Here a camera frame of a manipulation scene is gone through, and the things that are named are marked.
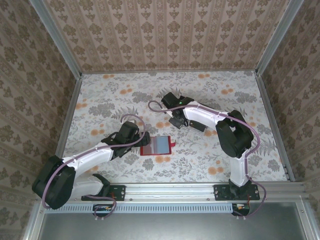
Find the red object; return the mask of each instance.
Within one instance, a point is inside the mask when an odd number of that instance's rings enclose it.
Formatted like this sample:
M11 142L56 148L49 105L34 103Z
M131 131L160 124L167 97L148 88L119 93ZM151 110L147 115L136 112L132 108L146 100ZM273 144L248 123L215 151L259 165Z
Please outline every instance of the red object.
M170 155L172 153L171 148L176 146L175 142L171 142L171 137L170 136L161 136L161 137L167 137L167 141L168 141L168 152L166 153L156 153L156 152L152 152L154 151L154 149L152 149L152 144L154 145L155 143L152 141L152 139L156 139L156 136L152 136L151 137L151 143L147 146L141 146L140 147L140 156L157 156L157 155Z

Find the wire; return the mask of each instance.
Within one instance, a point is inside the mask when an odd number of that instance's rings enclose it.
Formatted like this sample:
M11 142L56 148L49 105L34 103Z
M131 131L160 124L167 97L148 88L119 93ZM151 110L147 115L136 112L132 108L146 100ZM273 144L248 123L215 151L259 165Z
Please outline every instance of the wire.
M113 201L113 208L111 209L111 211L106 215L104 216L103 218L106 219L108 217L110 217L110 215L116 210L116 207L117 207L117 201L112 198L112 197L107 197L107 196L92 196L92 195L85 195L86 197L88 198L91 198L91 199L104 199L104 200L110 200L110 201ZM96 218L101 218L102 217L99 217L97 216L97 210L101 208L101 206L98 206L94 209L94 212L93 212L93 215L96 217Z
M151 103L156 103L156 104L161 108L161 110L156 110L156 109L152 108L152 107L150 106ZM245 216L245 217L250 217L250 216L256 214L256 212L261 208L261 206L264 204L264 202L265 202L265 200L266 200L266 198L267 198L267 190L266 190L266 188L265 188L262 184L260 184L260 183L258 183L258 182L256 182L256 181L252 180L252 178L249 177L249 175L248 175L248 156L249 156L250 154L254 153L254 152L259 148L259 146L260 146L260 137L259 137L259 134L257 133L257 131L256 131L252 126L250 126L250 125L247 124L246 122L241 121L241 120L239 120L239 119L237 119L237 118L235 118L235 117L226 115L226 114L224 114L224 113L220 113L219 111L216 111L216 110L213 110L213 109L210 109L210 108L206 108L206 107L201 106L201 105L189 104L189 105L183 105L183 106L176 106L176 107L173 107L173 108L170 108L170 109L162 109L162 106L161 106L161 104L160 104L158 101L156 101L156 100L151 100L151 101L149 101L149 103L148 103L148 107L149 107L149 109L150 109L151 111L156 112L156 113L165 113L165 112L169 112L169 111L173 111L173 110L177 110L177 109L185 109L185 108L198 108L198 109L205 110L205 111L207 111L207 112L209 112L209 113L212 113L212 114L215 114L215 115L219 115L219 116L222 116L222 117L224 117L224 118L230 119L230 120L232 120L232 121L238 122L238 123L246 126L247 128L249 128L249 129L254 133L254 135L255 135L255 137L256 137L256 140L257 140L257 143L256 143L256 146L255 146L252 150L250 150L249 152L247 152L247 153L244 155L245 176L246 176L250 181L252 181L254 184L260 186L260 187L263 189L263 191L264 191L264 195L263 195L263 198L262 198L262 201L261 201L261 204L259 205L259 207L258 207L253 213L250 213L250 214L248 214L248 215Z
M88 154L90 154L90 153L96 152L96 151L98 151L98 150L109 149L109 148L118 148L118 147L129 147L129 146L132 146L132 145L137 144L138 142L140 142L140 141L143 139L143 137L145 136L146 130L147 130L147 127L146 127L145 122L144 122L139 116L134 115L134 114L131 114L131 113L124 114L124 115L121 117L120 121L122 122L122 120L123 120L125 117L127 117L127 116L135 117L135 118L139 119L139 120L142 122L142 124L143 124L143 133L142 133L141 137L140 137L138 140L136 140L136 141L134 141L134 142L132 142L132 143L117 144L117 145L107 145L107 146L100 146L100 147L97 147L97 148L94 148L94 149L90 149L90 150L85 151L85 152L83 152L83 153L75 156L74 158L72 158L72 159L64 162L63 164L61 164L61 165L53 172L53 174L52 174L51 177L49 178L49 180L48 180L48 182L47 182L47 184L46 184L46 186L45 186L45 188L44 188L44 191L43 191L43 194L42 194L41 203L42 203L42 206L43 206L45 209L50 209L50 208L51 208L50 206L46 205L46 196L47 196L47 192L48 192L48 189L49 189L49 187L50 187L50 184L51 184L52 181L54 180L55 176L60 172L60 170L63 169L66 165L68 165L69 163L71 163L71 162L73 162L73 161L76 161L76 160L78 160L78 159L80 159L80 158L82 158L82 157L84 157L84 156L86 156L86 155L88 155Z
M248 201L246 202L246 204L248 204L248 205L249 205L249 207L250 207L250 195L249 195L249 194L247 194L247 196L248 196Z

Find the wall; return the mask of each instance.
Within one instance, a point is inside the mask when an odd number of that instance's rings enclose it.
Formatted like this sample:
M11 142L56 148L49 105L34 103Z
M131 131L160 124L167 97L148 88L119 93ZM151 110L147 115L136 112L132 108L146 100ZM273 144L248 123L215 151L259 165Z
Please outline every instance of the wall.
M82 72L254 69L289 0L45 0Z
M305 0L262 75L297 181L320 219L320 0Z
M31 4L0 2L0 239L19 239L75 79Z

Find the table surface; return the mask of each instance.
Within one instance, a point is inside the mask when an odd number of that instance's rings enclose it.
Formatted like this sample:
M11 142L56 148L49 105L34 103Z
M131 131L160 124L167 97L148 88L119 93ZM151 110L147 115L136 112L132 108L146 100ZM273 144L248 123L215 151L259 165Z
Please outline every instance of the table surface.
M80 153L117 132L121 116L132 113L143 118L151 136L171 136L176 142L172 154L140 156L140 150L133 148L89 173L99 173L111 183L228 181L230 157L220 148L214 129L204 133L191 127L177 129L168 122L168 114L148 109L150 100L160 101L168 92L215 110L240 111L261 138L260 148L248 159L249 175L257 181L287 180L253 71L83 75L64 156Z

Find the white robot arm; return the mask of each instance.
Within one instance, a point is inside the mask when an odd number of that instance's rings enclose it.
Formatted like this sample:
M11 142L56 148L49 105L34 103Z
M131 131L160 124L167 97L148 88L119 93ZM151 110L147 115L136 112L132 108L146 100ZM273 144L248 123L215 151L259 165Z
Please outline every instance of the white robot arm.
M62 207L70 198L87 195L106 197L109 193L110 182L97 173L89 177L85 177L83 173L101 163L109 162L117 157L121 158L132 147L146 146L150 143L150 134L145 132L142 139L134 144L141 137L139 127L126 121L119 132L114 132L84 152L64 158L52 156L34 181L32 190L41 198L45 194L45 202L52 209ZM50 178L63 164L65 166L54 176L46 192Z
M207 106L204 106L196 101L192 101L188 103L189 105L198 105L202 106L204 108L210 109ZM226 119L223 116L212 114L204 109L196 108L196 107L188 107L183 109L184 116L189 121L198 122L200 124L203 124L209 128L217 130L216 126L219 121L223 121ZM243 152L241 157L233 157L230 158L230 180L237 185L238 187L241 187L245 185L248 181L248 178L246 177L246 169L245 169L245 154L247 153L248 149Z
M167 110L156 110L156 112L167 112L171 116L169 122L175 127L180 129L183 125L190 126L202 132L206 127L216 130L222 150L231 157L230 195L233 195L234 198L245 195L247 198L246 193L248 193L251 181L248 178L246 154L252 146L254 136L245 126L247 124L241 113L236 110L230 113L220 112L190 97L177 98L172 92L166 94L161 102Z

